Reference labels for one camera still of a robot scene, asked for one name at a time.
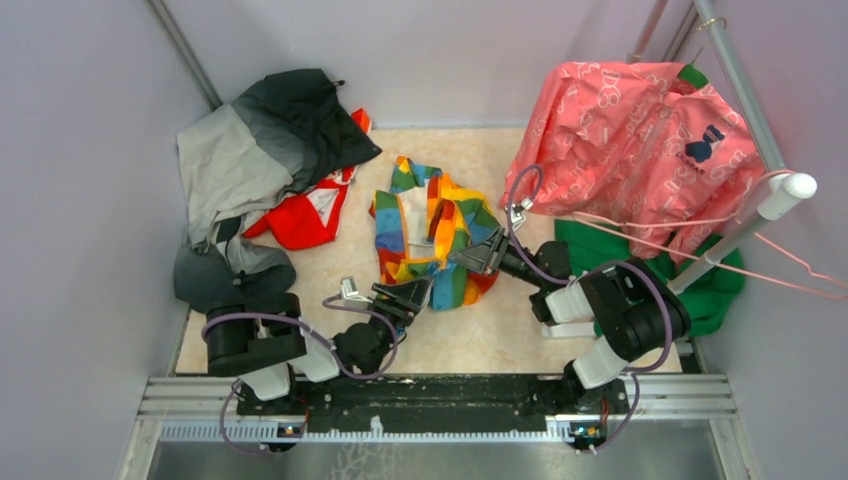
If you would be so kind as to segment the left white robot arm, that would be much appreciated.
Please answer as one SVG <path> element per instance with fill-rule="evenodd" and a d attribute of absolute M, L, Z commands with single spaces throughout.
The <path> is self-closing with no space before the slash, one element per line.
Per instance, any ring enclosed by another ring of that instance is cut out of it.
<path fill-rule="evenodd" d="M 302 318 L 295 294 L 285 297 L 278 314 L 249 312 L 243 305 L 216 307 L 201 331 L 207 371 L 236 378 L 277 414 L 298 404 L 297 372 L 313 383 L 339 376 L 376 380 L 396 360 L 408 327 L 429 303 L 432 284 L 429 276 L 394 285 L 375 283 L 367 297 L 353 278 L 342 279 L 339 293 L 326 298 L 323 306 L 367 318 L 332 338 Z"/>

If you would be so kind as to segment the rainbow striped jacket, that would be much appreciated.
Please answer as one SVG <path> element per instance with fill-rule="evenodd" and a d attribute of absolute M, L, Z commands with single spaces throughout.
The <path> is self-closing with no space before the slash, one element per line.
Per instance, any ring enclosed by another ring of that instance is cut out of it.
<path fill-rule="evenodd" d="M 437 167 L 399 156 L 389 187 L 374 192 L 369 214 L 383 283 L 430 277 L 428 306 L 435 311 L 473 305 L 494 285 L 495 274 L 474 273 L 449 259 L 500 228 L 480 191 Z"/>

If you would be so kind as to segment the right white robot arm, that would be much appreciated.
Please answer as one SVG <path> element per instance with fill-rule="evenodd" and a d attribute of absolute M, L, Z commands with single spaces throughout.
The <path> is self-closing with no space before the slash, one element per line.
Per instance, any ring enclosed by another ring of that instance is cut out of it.
<path fill-rule="evenodd" d="M 576 412 L 590 411 L 601 400 L 602 388 L 634 361 L 655 349 L 667 352 L 691 330 L 681 300 L 637 257 L 577 275 L 565 242 L 545 242 L 531 254 L 498 229 L 448 259 L 474 273 L 506 273 L 536 286 L 529 297 L 531 310 L 549 329 L 589 323 L 597 335 L 594 344 L 563 372 L 563 398 Z"/>

